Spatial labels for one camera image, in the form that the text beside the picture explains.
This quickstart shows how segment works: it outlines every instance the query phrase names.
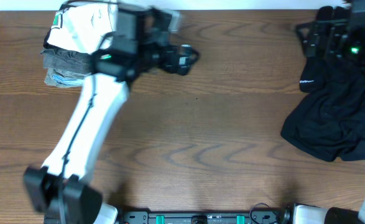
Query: black cloth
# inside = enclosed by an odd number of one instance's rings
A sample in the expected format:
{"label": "black cloth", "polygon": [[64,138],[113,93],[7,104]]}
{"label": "black cloth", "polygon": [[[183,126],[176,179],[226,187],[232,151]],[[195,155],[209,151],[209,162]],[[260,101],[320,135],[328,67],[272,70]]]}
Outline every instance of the black cloth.
{"label": "black cloth", "polygon": [[300,89],[310,93],[287,117],[281,135],[324,161],[365,159],[365,73],[333,59],[308,59]]}

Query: table surface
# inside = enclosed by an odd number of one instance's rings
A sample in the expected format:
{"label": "table surface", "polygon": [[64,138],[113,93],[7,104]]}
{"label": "table surface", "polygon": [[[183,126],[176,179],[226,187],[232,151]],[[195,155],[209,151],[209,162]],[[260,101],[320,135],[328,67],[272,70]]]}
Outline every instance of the table surface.
{"label": "table surface", "polygon": [[[358,210],[365,161],[323,162],[280,137],[305,96],[295,24],[315,11],[183,11],[173,38],[202,54],[186,77],[135,82],[96,165],[113,205],[249,210],[300,202]],[[54,12],[0,12],[0,223],[42,223],[23,188],[65,129],[79,88],[46,86],[39,55]]]}

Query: gray cloth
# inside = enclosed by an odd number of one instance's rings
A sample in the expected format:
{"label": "gray cloth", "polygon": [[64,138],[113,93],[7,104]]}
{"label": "gray cloth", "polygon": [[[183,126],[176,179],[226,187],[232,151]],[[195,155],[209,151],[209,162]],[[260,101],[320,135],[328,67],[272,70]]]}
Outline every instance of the gray cloth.
{"label": "gray cloth", "polygon": [[92,71],[90,55],[60,49],[43,49],[44,68],[56,68],[73,73],[89,74]]}
{"label": "gray cloth", "polygon": [[89,74],[83,75],[64,70],[49,68],[44,82],[47,85],[56,86],[59,88],[78,87],[83,85],[84,78],[87,75]]}

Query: white panel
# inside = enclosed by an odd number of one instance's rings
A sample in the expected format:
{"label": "white panel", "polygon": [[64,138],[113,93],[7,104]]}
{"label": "white panel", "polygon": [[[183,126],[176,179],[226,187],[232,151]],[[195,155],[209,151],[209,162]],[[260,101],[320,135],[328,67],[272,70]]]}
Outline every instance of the white panel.
{"label": "white panel", "polygon": [[[0,0],[0,10],[57,10],[64,0]],[[341,5],[341,0],[124,0],[169,9],[319,9]]]}
{"label": "white panel", "polygon": [[102,203],[94,224],[113,224],[116,222],[117,216],[118,210],[115,207]]}
{"label": "white panel", "polygon": [[327,208],[299,205],[294,208],[293,224],[324,224]]}

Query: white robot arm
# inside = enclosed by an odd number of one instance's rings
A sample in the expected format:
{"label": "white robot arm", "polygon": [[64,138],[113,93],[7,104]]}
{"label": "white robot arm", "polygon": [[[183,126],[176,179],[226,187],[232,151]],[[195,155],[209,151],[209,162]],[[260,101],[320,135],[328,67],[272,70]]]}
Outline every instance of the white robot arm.
{"label": "white robot arm", "polygon": [[[199,53],[189,45],[171,45],[179,12],[118,7],[117,31],[105,35],[112,46],[91,56],[94,75],[85,78],[81,96],[55,150],[41,169],[24,174],[27,192],[38,212],[62,224],[113,224],[117,210],[102,203],[102,195],[89,187],[95,163],[114,117],[126,102],[129,88],[142,72],[160,68],[187,75]],[[152,27],[147,21],[153,21]]]}
{"label": "white robot arm", "polygon": [[42,165],[48,167],[47,172],[61,174],[63,156],[70,147],[64,178],[69,179],[74,174],[79,181],[89,184],[102,143],[128,96],[127,83],[117,82],[115,77],[102,73],[86,77],[68,126]]}

